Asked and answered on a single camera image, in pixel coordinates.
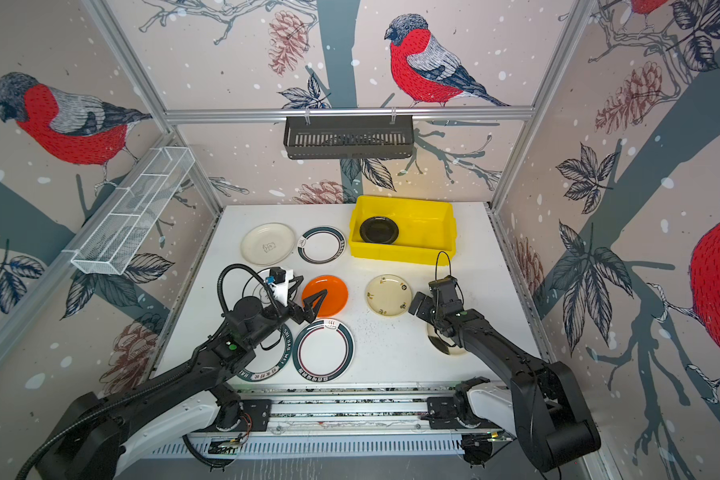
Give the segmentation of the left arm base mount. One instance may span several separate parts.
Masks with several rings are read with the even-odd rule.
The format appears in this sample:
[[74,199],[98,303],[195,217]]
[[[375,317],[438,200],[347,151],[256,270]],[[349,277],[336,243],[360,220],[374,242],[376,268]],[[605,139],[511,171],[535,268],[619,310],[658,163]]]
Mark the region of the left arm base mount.
[[218,432],[260,433],[268,428],[272,401],[243,399],[222,405],[211,428]]

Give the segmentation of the green red rimmed plate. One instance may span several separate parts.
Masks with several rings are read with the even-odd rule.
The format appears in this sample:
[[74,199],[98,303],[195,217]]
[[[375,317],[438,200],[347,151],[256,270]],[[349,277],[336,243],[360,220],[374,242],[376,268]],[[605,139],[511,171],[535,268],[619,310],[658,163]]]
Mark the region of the green red rimmed plate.
[[304,327],[292,349],[296,372],[314,383],[336,380],[351,365],[355,342],[348,327],[336,319],[325,319]]

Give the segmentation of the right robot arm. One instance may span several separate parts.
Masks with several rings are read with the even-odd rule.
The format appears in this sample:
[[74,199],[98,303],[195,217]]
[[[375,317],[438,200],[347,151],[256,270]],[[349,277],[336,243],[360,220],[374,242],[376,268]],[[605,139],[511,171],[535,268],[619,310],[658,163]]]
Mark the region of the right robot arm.
[[456,417],[467,425],[488,420],[513,435],[530,463],[548,472],[598,451],[601,437],[572,370],[522,350],[498,332],[483,314],[467,309],[460,287],[449,275],[429,283],[429,294],[418,292],[408,312],[481,360],[509,391],[511,413],[500,422],[490,407],[477,410],[476,392],[490,382],[482,377],[458,385]]

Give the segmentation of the cream plate dark green patch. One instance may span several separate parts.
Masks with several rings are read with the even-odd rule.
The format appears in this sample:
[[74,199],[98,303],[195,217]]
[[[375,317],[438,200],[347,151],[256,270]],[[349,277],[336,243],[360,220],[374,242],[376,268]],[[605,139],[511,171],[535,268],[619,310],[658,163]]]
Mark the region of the cream plate dark green patch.
[[458,346],[451,346],[436,334],[428,334],[427,338],[432,344],[432,346],[444,355],[460,356],[466,353],[463,348]]

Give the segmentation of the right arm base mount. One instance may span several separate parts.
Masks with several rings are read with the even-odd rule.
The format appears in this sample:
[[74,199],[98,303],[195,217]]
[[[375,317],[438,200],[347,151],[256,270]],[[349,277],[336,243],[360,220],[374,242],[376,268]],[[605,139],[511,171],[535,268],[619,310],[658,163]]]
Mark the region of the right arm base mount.
[[429,423],[433,430],[456,429],[500,429],[489,420],[478,417],[468,418],[468,414],[460,412],[453,397],[428,397],[426,411],[420,417]]

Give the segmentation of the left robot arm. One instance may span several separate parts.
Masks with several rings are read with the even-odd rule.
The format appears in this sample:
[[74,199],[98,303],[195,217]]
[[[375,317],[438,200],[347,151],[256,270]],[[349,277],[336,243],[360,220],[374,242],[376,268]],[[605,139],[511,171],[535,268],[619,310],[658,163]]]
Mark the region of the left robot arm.
[[303,305],[272,299],[263,306],[256,297],[223,304],[222,324],[188,360],[125,393],[77,398],[18,478],[37,471],[44,479],[113,479],[130,461],[172,439],[211,424],[234,427],[240,397],[229,380],[287,321],[315,321],[326,295],[320,291]]

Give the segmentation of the cream plate floral marks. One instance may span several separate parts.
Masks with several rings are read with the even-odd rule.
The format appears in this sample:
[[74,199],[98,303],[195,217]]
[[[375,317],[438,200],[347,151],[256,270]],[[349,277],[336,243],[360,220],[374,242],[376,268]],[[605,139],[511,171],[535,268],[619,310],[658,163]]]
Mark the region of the cream plate floral marks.
[[369,309],[385,317],[406,313],[412,299],[413,291],[409,283],[394,274],[379,275],[365,288],[365,300]]

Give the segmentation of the orange plate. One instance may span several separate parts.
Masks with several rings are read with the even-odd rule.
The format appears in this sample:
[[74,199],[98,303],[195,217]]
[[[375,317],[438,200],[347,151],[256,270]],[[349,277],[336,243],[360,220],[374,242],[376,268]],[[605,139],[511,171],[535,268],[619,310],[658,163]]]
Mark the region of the orange plate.
[[325,290],[327,295],[318,312],[319,318],[333,318],[346,306],[349,292],[346,284],[338,277],[323,275],[311,280],[302,292],[302,301],[306,303],[311,298]]

